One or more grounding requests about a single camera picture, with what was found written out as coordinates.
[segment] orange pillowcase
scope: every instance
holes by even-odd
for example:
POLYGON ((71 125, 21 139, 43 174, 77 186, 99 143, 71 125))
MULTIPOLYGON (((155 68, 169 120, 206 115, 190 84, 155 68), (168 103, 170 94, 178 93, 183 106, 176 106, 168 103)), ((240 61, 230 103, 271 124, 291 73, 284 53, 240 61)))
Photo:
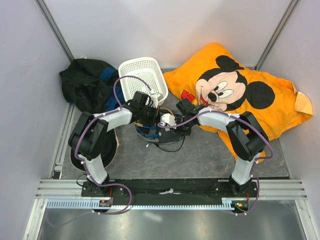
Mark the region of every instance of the orange pillowcase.
MULTIPOLYGON (((310 100, 291 81, 244 67, 218 43, 208 44, 181 67, 164 73, 164 78, 176 97, 188 98, 194 105, 228 113, 253 113, 270 141, 313 115, 310 100)), ((218 132, 236 158, 227 133, 200 127, 218 132)))

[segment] black cloth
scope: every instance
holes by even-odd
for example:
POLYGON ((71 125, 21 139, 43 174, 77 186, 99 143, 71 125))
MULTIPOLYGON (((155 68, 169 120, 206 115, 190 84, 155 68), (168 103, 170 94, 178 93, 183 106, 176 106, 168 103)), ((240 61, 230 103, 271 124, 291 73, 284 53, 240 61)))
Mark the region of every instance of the black cloth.
POLYGON ((99 79, 106 68, 113 66, 102 60, 73 60, 66 70, 60 72, 62 93, 66 101, 74 103, 81 112, 103 113, 113 91, 109 86, 113 86, 119 78, 118 70, 114 70, 106 82, 99 79))
MULTIPOLYGON (((91 114, 105 112, 108 99, 112 95, 112 87, 119 78, 118 70, 102 60, 75 59, 70 66, 60 72, 62 93, 69 103, 74 103, 81 112, 91 114)), ((117 140, 114 130, 107 132, 107 141, 101 148, 103 167, 108 166, 117 151, 117 140)), ((85 171, 81 161, 75 158, 72 149, 70 153, 72 164, 85 171)))

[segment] blue fabric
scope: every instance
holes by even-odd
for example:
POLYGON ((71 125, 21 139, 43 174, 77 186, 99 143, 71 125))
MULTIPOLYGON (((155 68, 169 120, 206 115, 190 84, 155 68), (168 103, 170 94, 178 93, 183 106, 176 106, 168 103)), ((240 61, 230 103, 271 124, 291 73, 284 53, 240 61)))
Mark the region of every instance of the blue fabric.
POLYGON ((115 69, 113 67, 106 67, 101 75, 99 76, 99 79, 107 83, 109 78, 112 76, 112 74, 115 72, 115 69))
MULTIPOLYGON (((115 92, 116 92, 116 95, 117 95, 117 97, 119 98, 120 102, 121 102, 121 103, 125 103, 125 97, 124 97, 124 94, 123 94, 123 92, 122 92, 122 88, 119 87, 119 86, 117 86, 117 87, 115 88, 115 92)), ((115 97, 113 91, 112 91, 112 94, 110 95, 110 97, 109 97, 109 99, 108 99, 108 101, 106 102, 105 105, 107 105, 107 108, 106 108, 106 110, 105 110, 106 112, 111 111, 111 110, 114 110, 114 109, 116 109, 117 107, 120 107, 119 104, 117 103, 117 100, 116 100, 116 97, 115 97)))

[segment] basket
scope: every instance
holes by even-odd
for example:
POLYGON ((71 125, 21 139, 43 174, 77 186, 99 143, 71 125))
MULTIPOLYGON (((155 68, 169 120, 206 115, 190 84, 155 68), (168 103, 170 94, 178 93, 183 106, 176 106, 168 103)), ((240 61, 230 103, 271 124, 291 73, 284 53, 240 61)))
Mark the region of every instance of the basket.
MULTIPOLYGON (((162 94, 158 105, 162 105, 168 96, 168 87, 158 62, 152 57, 139 57, 123 62, 119 66, 119 76, 135 76, 144 80, 155 94, 162 94)), ((136 91, 150 94, 146 85, 133 77, 120 80, 125 101, 132 99, 136 91)))

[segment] white wall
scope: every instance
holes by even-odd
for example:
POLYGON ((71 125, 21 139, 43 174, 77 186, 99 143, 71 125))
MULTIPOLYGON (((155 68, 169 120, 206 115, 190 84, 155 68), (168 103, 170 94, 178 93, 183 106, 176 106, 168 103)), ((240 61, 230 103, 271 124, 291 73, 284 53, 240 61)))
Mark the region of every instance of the white wall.
POLYGON ((293 178, 302 179, 320 224, 320 1, 300 1, 261 70, 292 81, 314 117, 280 137, 293 178))
POLYGON ((0 2, 0 239, 21 240, 67 109, 68 60, 34 0, 0 2))
POLYGON ((70 50, 118 67, 179 67, 206 44, 255 66, 290 0, 45 0, 70 50))

